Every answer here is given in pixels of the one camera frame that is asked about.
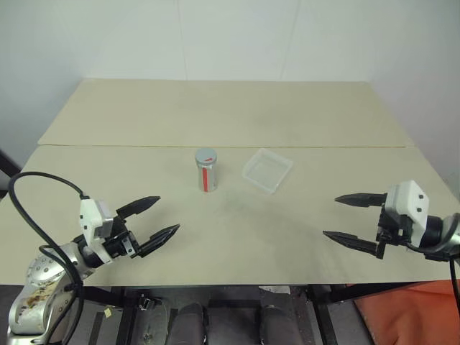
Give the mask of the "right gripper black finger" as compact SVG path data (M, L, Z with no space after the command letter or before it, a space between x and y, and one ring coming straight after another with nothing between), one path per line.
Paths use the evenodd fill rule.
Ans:
M377 259L383 259L384 257L385 243L380 244L373 241L363 240L356 235L346 234L339 231L323 231L323 234L329 239L349 249L370 254Z
M340 195L334 198L334 200L348 206L368 208L371 206L381 207L385 203L386 198L386 193L353 193Z

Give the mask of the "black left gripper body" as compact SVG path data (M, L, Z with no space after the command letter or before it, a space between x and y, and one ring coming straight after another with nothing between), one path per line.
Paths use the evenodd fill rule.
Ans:
M103 247L111 258L120 256L137 257L139 244L133 233L128 230L126 221L121 218L114 218L111 233L105 238Z

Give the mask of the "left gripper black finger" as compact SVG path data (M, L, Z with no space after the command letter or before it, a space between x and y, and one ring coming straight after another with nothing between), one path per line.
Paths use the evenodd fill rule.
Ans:
M140 257L146 257L152 252L156 251L157 249L165 245L175 235L179 228L180 224L176 224L164 228L158 231L157 233L153 234L147 242L145 242L139 247L137 255Z
M140 214L146 211L148 208L152 207L156 202L161 199L159 196L147 196L131 203L126 204L118 209L116 209L116 214L121 219L126 219L134 214Z

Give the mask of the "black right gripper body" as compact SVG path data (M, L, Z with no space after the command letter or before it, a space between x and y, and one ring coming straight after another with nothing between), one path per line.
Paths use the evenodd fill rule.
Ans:
M377 224L376 240L383 248L389 245L406 245L412 242L413 221L406 215L392 214L382 206Z

